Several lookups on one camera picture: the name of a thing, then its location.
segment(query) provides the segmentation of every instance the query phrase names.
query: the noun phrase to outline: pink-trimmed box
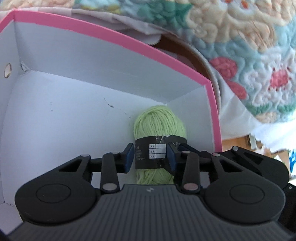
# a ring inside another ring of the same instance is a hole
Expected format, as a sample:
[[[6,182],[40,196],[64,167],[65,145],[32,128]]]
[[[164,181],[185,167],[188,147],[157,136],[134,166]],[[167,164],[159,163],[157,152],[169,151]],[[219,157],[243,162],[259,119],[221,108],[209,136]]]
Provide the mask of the pink-trimmed box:
[[[135,118],[158,104],[184,122],[191,146],[222,151],[214,92],[201,74],[101,26],[9,13],[0,22],[0,228],[20,223],[9,204],[21,185],[82,153],[123,150]],[[119,179],[134,183],[134,171]]]

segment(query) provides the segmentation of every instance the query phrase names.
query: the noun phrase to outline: yarn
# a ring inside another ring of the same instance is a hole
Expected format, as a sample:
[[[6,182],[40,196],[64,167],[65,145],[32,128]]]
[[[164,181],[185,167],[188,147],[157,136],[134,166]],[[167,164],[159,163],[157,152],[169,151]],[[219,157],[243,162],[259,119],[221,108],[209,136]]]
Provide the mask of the yarn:
[[[133,133],[136,140],[149,136],[168,135],[186,138],[184,124],[164,105],[153,106],[139,115],[135,121]],[[136,175],[137,184],[173,184],[173,176],[165,169],[140,169],[136,170]]]

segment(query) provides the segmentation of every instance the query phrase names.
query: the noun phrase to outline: black yarn label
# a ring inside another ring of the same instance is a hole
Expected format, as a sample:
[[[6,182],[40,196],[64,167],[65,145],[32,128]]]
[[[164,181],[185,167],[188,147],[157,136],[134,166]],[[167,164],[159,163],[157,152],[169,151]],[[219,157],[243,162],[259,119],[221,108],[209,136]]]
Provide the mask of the black yarn label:
[[[177,148],[187,140],[179,136],[151,136],[136,140],[136,169],[163,168],[166,158],[166,144],[173,143]]]

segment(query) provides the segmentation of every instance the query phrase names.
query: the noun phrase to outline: white logo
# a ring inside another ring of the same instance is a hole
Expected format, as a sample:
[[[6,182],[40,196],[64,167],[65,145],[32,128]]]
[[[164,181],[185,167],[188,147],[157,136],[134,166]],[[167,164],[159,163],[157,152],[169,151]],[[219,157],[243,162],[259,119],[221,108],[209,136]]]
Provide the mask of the white logo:
[[[153,192],[154,188],[147,188],[146,190],[147,190],[147,192]]]

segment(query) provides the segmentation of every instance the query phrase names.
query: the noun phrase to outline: quilted blanket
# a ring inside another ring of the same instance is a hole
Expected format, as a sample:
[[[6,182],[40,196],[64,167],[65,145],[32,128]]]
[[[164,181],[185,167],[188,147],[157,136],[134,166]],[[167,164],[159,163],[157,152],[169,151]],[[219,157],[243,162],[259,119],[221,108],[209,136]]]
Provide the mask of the quilted blanket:
[[[259,121],[296,117],[296,0],[0,0],[0,10],[65,7],[158,25],[192,44]]]

